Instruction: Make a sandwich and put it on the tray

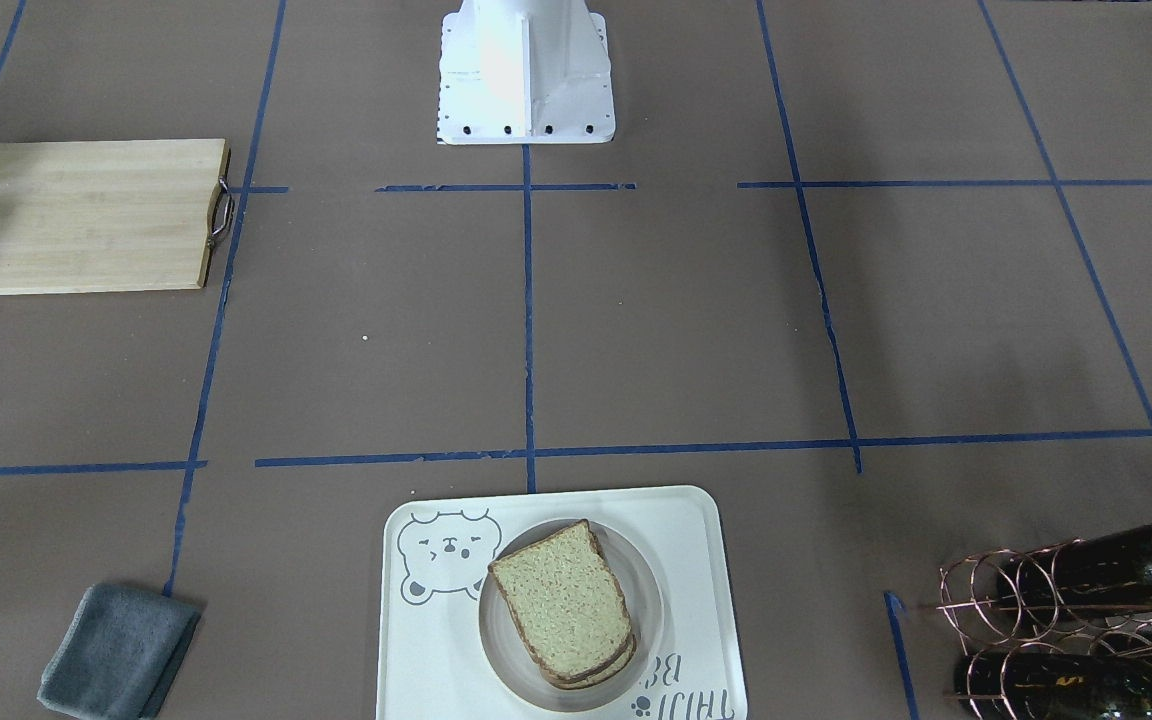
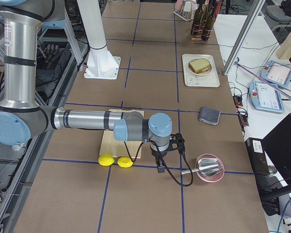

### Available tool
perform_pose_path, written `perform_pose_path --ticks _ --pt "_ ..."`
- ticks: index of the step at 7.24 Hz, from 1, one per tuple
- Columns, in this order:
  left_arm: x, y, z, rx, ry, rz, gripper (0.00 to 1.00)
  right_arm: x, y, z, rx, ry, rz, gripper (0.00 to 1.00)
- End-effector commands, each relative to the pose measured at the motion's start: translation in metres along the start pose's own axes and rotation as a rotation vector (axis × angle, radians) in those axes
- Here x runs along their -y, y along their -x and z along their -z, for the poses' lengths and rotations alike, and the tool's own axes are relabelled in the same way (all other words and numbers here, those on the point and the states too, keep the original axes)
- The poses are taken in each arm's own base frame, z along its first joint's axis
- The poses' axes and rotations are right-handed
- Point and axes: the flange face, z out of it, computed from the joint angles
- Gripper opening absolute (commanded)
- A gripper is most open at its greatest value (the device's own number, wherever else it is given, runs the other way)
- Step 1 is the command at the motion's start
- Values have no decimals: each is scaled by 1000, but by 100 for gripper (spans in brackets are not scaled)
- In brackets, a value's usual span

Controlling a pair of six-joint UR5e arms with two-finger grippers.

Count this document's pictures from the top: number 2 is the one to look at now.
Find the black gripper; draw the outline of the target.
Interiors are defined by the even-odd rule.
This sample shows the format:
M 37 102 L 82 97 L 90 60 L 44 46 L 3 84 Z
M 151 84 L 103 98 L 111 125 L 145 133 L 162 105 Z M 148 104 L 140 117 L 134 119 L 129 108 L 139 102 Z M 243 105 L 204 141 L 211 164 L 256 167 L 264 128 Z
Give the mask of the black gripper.
M 150 146 L 151 154 L 155 157 L 158 173 L 165 172 L 165 166 L 163 165 L 163 158 L 167 154 L 167 151 L 157 151 L 154 145 Z

